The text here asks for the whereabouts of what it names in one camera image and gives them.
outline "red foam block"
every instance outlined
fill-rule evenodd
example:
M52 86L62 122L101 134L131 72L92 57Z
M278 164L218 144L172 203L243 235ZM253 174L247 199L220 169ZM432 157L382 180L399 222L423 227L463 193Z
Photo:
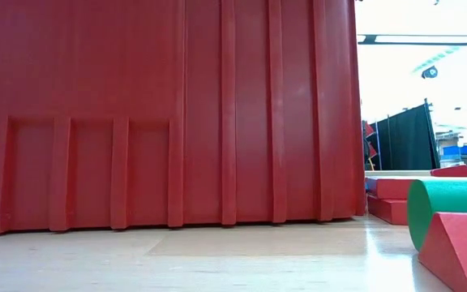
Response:
M467 291L467 213L436 213L419 261L455 291Z
M367 196L369 213L394 225L408 225L406 200L381 200Z
M368 191L379 199L406 200L409 197L412 177L373 177L366 178Z
M467 165L456 165L432 170L431 176L441 178L467 178Z

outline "red container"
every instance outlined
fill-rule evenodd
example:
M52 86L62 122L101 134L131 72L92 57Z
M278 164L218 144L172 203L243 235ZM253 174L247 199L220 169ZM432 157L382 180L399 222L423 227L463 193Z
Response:
M353 0L0 0L0 233L364 213Z

